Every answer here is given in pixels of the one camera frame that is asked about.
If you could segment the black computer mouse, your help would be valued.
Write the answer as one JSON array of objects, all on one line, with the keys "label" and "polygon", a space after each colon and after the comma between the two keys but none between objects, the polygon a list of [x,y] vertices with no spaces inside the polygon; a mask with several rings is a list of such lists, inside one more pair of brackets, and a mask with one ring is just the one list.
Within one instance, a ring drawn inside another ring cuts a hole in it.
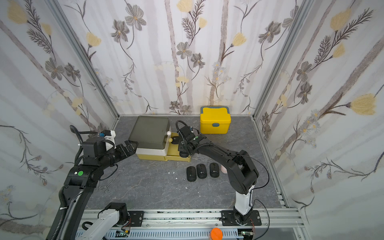
[{"label": "black computer mouse", "polygon": [[204,164],[198,164],[196,169],[197,169],[197,176],[199,179],[205,179],[208,176],[207,168]]},{"label": "black computer mouse", "polygon": [[187,167],[186,173],[188,182],[194,182],[197,180],[197,170],[194,166]]},{"label": "black computer mouse", "polygon": [[220,167],[217,163],[210,164],[210,176],[212,178],[218,178],[220,176]]},{"label": "black computer mouse", "polygon": [[180,137],[172,137],[172,144],[173,145],[178,145],[180,142]]}]

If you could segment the yellow bottom drawer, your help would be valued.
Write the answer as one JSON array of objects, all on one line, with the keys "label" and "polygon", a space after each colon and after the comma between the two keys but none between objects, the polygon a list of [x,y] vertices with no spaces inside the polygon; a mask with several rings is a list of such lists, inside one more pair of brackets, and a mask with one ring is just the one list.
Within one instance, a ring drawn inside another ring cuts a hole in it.
[{"label": "yellow bottom drawer", "polygon": [[167,155],[165,156],[166,161],[176,161],[176,162],[190,162],[191,157],[188,156],[187,158],[182,158],[180,156],[179,152],[179,145],[178,144],[173,144],[169,143]]}]

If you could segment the three-drawer cabinet olive white yellow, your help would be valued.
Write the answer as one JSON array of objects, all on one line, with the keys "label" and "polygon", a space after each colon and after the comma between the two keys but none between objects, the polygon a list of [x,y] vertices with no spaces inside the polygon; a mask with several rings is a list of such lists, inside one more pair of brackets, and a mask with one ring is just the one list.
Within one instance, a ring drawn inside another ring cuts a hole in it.
[{"label": "three-drawer cabinet olive white yellow", "polygon": [[139,116],[129,141],[138,142],[136,151],[140,160],[165,161],[169,147],[167,131],[171,131],[167,117]]}]

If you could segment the pink computer mouse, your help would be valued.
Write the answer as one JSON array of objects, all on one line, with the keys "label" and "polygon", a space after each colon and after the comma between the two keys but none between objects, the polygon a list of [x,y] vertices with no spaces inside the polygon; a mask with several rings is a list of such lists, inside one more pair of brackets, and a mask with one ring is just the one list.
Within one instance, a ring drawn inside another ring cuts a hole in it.
[{"label": "pink computer mouse", "polygon": [[221,172],[224,174],[228,173],[227,169],[224,166],[221,166]]}]

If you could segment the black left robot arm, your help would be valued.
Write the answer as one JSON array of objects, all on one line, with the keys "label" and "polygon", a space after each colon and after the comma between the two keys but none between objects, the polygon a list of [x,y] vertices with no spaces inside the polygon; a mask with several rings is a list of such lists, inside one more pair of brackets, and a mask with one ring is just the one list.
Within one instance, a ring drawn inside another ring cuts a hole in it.
[{"label": "black left robot arm", "polygon": [[81,144],[82,164],[76,163],[66,177],[58,196],[60,207],[48,233],[48,240],[74,240],[85,207],[102,180],[104,170],[129,158],[139,143],[125,141],[117,146],[104,137],[89,138]]}]

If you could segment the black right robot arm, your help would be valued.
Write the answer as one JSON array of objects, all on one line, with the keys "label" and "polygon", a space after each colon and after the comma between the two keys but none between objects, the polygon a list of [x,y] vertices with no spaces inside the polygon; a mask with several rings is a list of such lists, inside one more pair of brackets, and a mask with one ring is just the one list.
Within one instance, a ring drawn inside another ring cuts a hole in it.
[{"label": "black right robot arm", "polygon": [[232,151],[216,145],[201,133],[195,134],[194,128],[183,121],[176,122],[176,129],[181,138],[178,149],[182,158],[192,157],[194,154],[204,155],[227,170],[229,182],[236,191],[234,219],[238,225],[245,225],[251,219],[252,191],[259,177],[252,158],[246,151]]}]

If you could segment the yellow storage box grey latch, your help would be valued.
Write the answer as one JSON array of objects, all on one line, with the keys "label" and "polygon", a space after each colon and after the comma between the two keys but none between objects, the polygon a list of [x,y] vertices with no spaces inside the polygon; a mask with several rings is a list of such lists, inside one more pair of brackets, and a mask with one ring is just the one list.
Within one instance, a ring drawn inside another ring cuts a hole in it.
[{"label": "yellow storage box grey latch", "polygon": [[226,106],[202,106],[200,114],[200,132],[207,134],[228,133],[232,122],[229,108]]}]

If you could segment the metal scissors on floor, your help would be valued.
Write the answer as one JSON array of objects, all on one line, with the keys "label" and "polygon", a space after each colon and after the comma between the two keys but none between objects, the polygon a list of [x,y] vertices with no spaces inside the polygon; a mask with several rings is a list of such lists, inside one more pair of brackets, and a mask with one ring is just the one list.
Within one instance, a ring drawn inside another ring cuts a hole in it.
[{"label": "metal scissors on floor", "polygon": [[104,184],[104,185],[99,185],[97,188],[98,193],[109,193],[110,188],[112,184],[116,181],[116,179],[121,175],[121,172],[113,174],[110,179]]}]

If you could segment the orange round cap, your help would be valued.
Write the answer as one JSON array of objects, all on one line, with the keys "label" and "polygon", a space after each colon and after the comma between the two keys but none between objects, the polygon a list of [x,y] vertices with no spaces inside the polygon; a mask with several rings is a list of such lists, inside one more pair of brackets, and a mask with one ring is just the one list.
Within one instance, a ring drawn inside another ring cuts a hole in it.
[{"label": "orange round cap", "polygon": [[224,234],[221,229],[213,228],[210,232],[209,240],[222,240]]}]

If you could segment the aluminium frame corner post right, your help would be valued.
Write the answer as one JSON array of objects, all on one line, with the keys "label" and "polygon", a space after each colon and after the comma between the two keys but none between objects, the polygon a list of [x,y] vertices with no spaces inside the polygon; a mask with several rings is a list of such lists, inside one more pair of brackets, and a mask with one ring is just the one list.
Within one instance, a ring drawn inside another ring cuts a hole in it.
[{"label": "aluminium frame corner post right", "polygon": [[272,68],[271,74],[268,78],[268,81],[266,82],[266,85],[262,91],[261,97],[256,105],[256,109],[252,115],[252,118],[255,119],[256,116],[262,111],[263,105],[266,102],[268,95],[272,91],[272,87],[274,85],[274,82],[277,79],[278,74],[280,73],[280,70],[288,58],[288,55],[295,43],[296,38],[299,35],[299,32],[301,30],[301,27],[305,23],[305,20],[307,18],[308,13],[310,12],[312,5],[314,1],[303,1],[301,7],[299,8],[296,17],[294,18],[294,21],[291,25],[290,31],[288,33],[288,36],[283,44],[283,47],[278,55],[278,58],[275,62],[274,67]]}]

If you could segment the aluminium frame corner post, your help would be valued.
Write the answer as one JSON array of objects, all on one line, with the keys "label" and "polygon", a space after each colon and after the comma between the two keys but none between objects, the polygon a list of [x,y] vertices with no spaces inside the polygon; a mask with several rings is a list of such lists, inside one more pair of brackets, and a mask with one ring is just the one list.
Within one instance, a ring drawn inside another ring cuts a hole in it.
[{"label": "aluminium frame corner post", "polygon": [[266,102],[268,95],[272,91],[272,87],[274,85],[274,82],[277,79],[278,74],[280,73],[280,70],[288,58],[288,55],[295,43],[296,38],[299,35],[299,32],[301,30],[301,27],[305,23],[305,20],[307,18],[308,13],[310,12],[312,5],[314,1],[303,1],[301,7],[299,8],[296,17],[294,18],[294,21],[291,25],[290,31],[288,33],[288,36],[283,44],[283,47],[278,55],[278,58],[275,62],[274,67],[272,68],[271,74],[268,78],[268,81],[266,82],[266,85],[262,91],[261,97],[256,105],[256,109],[252,115],[252,118],[255,119],[256,116],[262,111],[263,105]]},{"label": "aluminium frame corner post", "polygon": [[68,21],[67,17],[65,16],[65,13],[63,12],[60,4],[58,1],[45,1],[47,4],[49,10],[51,11],[52,15],[54,16],[55,20],[58,22],[61,30],[64,32],[65,37],[69,41],[72,49],[75,51],[78,59],[80,60],[81,64],[85,68],[86,72],[88,73],[89,77],[91,78],[92,83],[95,85],[96,90],[100,93],[102,96],[104,102],[106,103],[108,109],[110,110],[112,116],[115,119],[118,119],[120,117],[117,109],[113,105],[111,99],[109,98],[109,95],[107,91],[105,90],[104,86],[102,85],[101,80],[97,76],[91,61],[89,60],[86,50],[82,47],[82,44],[73,30],[70,22]]}]

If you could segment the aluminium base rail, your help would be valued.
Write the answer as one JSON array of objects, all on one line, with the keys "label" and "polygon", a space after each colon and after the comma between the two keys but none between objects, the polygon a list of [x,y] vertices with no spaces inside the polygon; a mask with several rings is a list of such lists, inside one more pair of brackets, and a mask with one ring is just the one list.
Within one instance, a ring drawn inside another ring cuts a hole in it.
[{"label": "aluminium base rail", "polygon": [[124,227],[117,225],[99,236],[79,227],[77,240],[208,240],[213,229],[224,240],[308,240],[297,209],[256,209],[238,217],[233,209],[129,210]]}]

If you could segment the aluminium frame corner post left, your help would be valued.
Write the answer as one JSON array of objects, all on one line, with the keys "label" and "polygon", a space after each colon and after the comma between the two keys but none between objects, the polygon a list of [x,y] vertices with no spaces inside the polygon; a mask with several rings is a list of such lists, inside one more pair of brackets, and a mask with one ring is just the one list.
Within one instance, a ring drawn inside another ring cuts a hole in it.
[{"label": "aluminium frame corner post left", "polygon": [[49,10],[51,11],[52,15],[54,16],[55,20],[58,22],[61,30],[64,32],[65,37],[69,41],[72,49],[75,51],[78,59],[80,60],[81,64],[85,68],[86,72],[88,73],[89,77],[91,78],[92,83],[95,85],[96,90],[100,93],[102,96],[104,102],[106,103],[108,109],[110,110],[112,116],[115,119],[118,119],[120,117],[117,109],[113,105],[111,99],[109,98],[109,95],[107,91],[105,90],[104,86],[102,85],[101,80],[97,76],[91,61],[89,60],[86,50],[82,47],[82,44],[73,30],[70,22],[68,21],[67,17],[65,16],[65,13],[63,12],[60,4],[58,1],[45,1],[47,4]]}]

